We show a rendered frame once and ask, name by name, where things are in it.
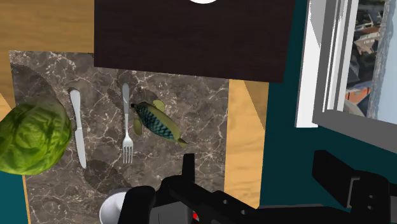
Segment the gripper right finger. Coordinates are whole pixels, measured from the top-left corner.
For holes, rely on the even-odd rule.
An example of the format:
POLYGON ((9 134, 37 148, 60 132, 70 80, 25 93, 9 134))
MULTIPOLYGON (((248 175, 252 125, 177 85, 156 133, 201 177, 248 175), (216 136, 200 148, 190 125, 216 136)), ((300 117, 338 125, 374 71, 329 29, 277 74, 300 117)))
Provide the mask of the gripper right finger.
POLYGON ((313 178, 352 219, 390 219, 394 185, 380 174, 353 169, 326 150, 314 152, 313 178))

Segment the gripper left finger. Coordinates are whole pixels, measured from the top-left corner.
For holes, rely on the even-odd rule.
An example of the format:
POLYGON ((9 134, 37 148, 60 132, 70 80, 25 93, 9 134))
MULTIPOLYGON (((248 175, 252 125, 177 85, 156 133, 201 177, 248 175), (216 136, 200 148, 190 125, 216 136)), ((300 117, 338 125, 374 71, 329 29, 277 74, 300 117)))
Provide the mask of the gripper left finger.
POLYGON ((162 180, 160 188, 135 186, 124 198, 118 224, 150 224, 153 208, 180 202, 198 214, 188 224, 255 224, 257 210, 231 195, 209 192, 195 183, 195 155, 183 156, 182 174, 162 180))

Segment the blue and yellow fish figure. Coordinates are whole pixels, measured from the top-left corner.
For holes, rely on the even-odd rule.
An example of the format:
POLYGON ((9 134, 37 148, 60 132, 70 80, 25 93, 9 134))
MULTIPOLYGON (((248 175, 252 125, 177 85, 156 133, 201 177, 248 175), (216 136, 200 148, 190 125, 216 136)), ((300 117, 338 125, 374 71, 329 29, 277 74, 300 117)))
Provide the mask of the blue and yellow fish figure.
POLYGON ((177 123, 165 114, 165 104, 161 100, 154 100, 151 104, 147 102, 131 103, 130 106, 138 116, 134 119, 133 124, 137 136, 141 136, 143 127, 146 127, 167 141, 176 142, 181 147, 188 146, 188 143, 181 138, 177 123))

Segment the silver fork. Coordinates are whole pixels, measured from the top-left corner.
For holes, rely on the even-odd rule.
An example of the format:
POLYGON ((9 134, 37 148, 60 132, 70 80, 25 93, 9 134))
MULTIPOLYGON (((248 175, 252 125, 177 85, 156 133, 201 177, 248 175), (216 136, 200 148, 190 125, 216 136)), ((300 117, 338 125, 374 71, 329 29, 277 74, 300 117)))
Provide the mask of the silver fork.
POLYGON ((123 111, 124 111, 124 124, 125 124, 125 137, 122 143, 122 155, 124 163, 132 163, 132 153, 134 148, 134 142, 129 136, 129 99, 130 92, 127 83, 122 85, 122 97, 123 97, 123 111))

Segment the white framed window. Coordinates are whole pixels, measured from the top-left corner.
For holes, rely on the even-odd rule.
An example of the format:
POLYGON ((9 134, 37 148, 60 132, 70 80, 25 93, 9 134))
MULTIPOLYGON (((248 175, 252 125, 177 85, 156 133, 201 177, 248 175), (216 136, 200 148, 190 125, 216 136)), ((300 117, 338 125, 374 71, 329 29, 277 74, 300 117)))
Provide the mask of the white framed window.
POLYGON ((345 99, 359 0, 307 0, 295 127, 322 126, 397 153, 397 0, 386 1, 368 112, 345 99))

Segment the silver table knife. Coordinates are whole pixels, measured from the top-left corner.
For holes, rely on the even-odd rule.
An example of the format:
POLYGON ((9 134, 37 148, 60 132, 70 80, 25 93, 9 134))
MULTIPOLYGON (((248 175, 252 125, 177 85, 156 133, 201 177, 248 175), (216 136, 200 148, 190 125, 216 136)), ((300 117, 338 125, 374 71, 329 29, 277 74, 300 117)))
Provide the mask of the silver table knife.
POLYGON ((75 143, 76 149, 78 152, 78 159, 82 168, 87 168, 87 160, 86 160, 86 153, 85 153, 85 143, 84 143, 84 136, 83 136, 83 128, 81 122, 81 95, 78 90, 71 90, 70 91, 70 98, 74 110, 75 120, 76 120, 76 130, 74 132, 75 136, 75 143))

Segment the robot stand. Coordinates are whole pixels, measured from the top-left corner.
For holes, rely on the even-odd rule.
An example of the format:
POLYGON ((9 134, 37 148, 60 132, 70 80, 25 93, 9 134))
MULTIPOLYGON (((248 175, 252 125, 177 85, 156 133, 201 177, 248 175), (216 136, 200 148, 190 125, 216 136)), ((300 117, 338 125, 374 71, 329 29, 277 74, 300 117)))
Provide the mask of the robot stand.
POLYGON ((94 64, 280 83, 304 1, 94 0, 94 64))

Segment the green lettuce head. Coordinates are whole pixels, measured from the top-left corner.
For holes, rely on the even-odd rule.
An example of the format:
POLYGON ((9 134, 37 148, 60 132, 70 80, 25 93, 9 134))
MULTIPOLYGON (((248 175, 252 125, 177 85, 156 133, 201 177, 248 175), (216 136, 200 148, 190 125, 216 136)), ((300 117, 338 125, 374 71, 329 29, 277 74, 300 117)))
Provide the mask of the green lettuce head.
POLYGON ((70 118, 58 99, 31 97, 0 121, 0 171, 40 174, 62 158, 72 135, 70 118))

